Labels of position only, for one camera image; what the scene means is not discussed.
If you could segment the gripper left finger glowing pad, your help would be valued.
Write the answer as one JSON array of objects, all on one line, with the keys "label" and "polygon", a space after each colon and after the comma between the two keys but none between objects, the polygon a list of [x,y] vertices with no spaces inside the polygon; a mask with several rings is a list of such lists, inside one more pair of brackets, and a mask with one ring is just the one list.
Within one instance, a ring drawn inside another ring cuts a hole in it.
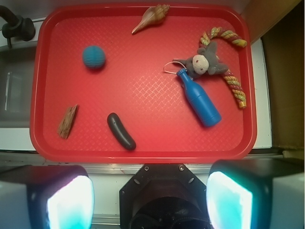
[{"label": "gripper left finger glowing pad", "polygon": [[93,182],[82,166],[1,166],[2,229],[89,229]]}]

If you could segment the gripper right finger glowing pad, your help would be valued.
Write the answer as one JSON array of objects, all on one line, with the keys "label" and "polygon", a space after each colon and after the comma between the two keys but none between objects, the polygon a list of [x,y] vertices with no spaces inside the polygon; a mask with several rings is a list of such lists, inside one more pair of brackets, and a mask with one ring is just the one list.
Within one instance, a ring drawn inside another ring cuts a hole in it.
[{"label": "gripper right finger glowing pad", "polygon": [[305,162],[218,160],[210,168],[206,202],[214,229],[303,229]]}]

